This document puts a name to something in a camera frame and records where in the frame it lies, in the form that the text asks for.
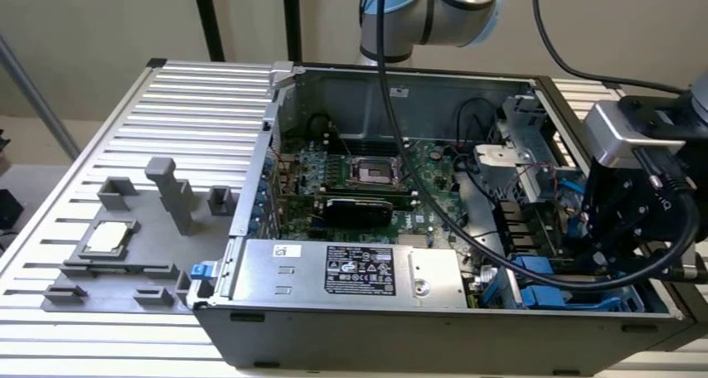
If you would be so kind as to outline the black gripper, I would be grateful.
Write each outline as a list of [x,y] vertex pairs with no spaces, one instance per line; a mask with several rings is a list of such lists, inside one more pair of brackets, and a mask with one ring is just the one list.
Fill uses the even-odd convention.
[[593,161],[581,199],[585,233],[573,238],[577,264],[609,273],[684,273],[696,243],[696,189],[678,159],[642,157],[640,168]]

